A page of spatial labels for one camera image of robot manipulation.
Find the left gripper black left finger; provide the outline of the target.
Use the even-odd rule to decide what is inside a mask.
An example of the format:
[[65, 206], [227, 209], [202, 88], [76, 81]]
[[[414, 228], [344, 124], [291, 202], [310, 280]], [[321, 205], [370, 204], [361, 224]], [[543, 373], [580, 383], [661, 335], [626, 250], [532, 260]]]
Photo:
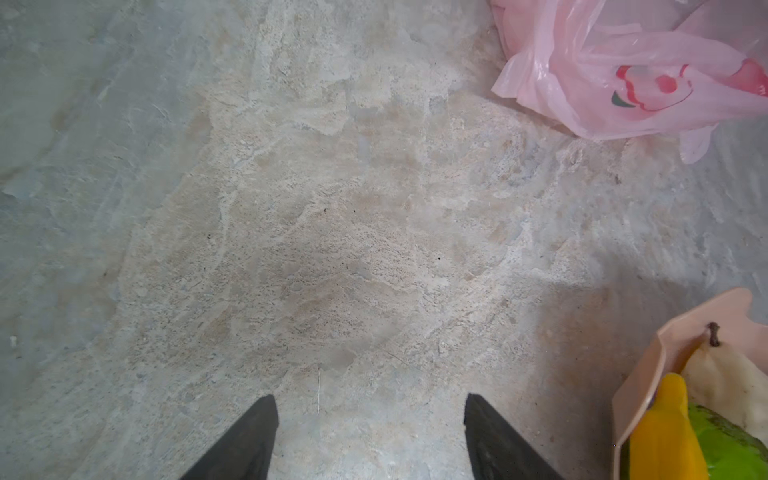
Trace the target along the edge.
[[180, 479], [266, 480], [278, 427], [275, 397], [259, 398]]

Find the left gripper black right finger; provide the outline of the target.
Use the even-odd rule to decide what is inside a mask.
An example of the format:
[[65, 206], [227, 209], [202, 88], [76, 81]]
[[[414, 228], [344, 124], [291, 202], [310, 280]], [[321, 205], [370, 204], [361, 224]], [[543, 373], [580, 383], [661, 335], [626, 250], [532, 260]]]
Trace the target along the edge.
[[475, 479], [564, 479], [483, 396], [468, 394], [464, 426]]

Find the yellow fake banana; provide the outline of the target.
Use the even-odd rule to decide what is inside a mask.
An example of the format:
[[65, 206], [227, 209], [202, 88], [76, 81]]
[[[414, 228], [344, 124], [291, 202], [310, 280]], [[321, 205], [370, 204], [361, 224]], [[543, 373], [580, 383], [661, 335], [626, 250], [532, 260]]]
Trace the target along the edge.
[[688, 413], [685, 380], [665, 375], [653, 405], [645, 412], [629, 443], [629, 478], [707, 479], [708, 467]]

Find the pink scalloped bowl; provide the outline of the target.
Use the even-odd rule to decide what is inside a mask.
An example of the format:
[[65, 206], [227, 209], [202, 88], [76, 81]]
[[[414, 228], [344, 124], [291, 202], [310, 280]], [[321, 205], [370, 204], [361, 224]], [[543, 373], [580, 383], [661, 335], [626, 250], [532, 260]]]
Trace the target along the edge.
[[717, 323], [725, 342], [762, 372], [767, 371], [767, 327], [749, 318], [752, 301], [749, 289], [733, 288], [669, 320], [656, 331], [612, 398], [613, 479], [620, 477], [622, 447], [652, 403], [661, 378], [683, 369], [705, 338], [709, 323]]

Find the cream fake garlic bulb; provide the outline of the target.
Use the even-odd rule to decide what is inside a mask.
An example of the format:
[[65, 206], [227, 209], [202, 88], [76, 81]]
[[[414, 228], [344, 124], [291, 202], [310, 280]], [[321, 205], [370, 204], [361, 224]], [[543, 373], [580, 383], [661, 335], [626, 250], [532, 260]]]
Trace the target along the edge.
[[689, 399], [767, 443], [767, 375], [707, 325], [709, 337], [691, 354], [682, 376]]

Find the green fake fruit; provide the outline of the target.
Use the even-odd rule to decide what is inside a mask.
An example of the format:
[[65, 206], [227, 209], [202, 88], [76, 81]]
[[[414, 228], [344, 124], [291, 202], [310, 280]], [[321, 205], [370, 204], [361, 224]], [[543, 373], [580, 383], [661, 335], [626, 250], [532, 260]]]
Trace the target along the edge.
[[767, 448], [716, 412], [689, 405], [689, 420], [712, 480], [767, 480]]

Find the pink plastic bag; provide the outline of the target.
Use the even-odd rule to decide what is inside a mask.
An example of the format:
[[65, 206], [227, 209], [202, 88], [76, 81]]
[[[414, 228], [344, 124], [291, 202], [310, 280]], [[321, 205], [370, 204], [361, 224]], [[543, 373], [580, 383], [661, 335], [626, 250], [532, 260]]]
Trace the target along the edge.
[[767, 111], [763, 1], [495, 1], [506, 57], [493, 92], [590, 140], [680, 137]]

